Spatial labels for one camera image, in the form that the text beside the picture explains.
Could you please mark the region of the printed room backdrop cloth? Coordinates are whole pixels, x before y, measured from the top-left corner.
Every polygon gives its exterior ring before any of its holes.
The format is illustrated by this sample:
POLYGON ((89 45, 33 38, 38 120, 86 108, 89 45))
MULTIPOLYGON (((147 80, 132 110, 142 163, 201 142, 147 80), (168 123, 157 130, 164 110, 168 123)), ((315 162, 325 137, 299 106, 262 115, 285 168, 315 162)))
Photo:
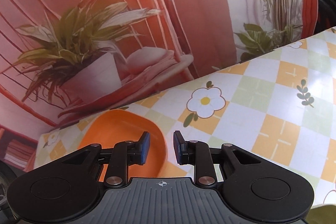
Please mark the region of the printed room backdrop cloth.
POLYGON ((20 170, 75 147, 54 129, 126 103, 217 137, 229 101, 198 80, 301 38, 317 0, 1 0, 1 161, 20 170))

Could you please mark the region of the checkered floral tablecloth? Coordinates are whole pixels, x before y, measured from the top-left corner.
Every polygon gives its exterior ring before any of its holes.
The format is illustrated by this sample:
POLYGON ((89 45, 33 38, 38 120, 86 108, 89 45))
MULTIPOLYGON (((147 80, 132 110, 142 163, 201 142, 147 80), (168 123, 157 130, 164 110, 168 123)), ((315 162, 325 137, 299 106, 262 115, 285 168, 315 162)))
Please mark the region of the checkered floral tablecloth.
POLYGON ((173 132, 211 147, 232 143, 306 178, 315 207, 335 210, 335 28, 123 108, 162 132, 162 176, 177 164, 173 132))

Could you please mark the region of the green square plate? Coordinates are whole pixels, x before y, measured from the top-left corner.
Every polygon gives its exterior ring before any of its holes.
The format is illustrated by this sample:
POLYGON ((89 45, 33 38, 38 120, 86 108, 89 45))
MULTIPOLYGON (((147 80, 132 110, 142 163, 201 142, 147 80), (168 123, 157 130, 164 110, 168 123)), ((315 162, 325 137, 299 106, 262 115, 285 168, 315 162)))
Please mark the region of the green square plate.
POLYGON ((336 206, 319 205, 310 209, 306 221, 308 224, 336 224, 336 206))

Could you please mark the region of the orange square plate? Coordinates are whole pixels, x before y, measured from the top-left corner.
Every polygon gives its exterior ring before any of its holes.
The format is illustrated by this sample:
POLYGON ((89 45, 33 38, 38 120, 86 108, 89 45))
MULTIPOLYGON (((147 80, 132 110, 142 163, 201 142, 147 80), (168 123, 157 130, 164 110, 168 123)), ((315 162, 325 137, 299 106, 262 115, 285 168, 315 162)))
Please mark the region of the orange square plate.
POLYGON ((110 110, 100 115, 90 125, 79 148, 99 143, 103 148, 112 148, 121 141, 140 138, 143 132, 150 133, 150 149, 146 163, 129 167, 128 177, 159 177, 167 162, 167 145, 163 133, 152 121, 125 110, 110 110))

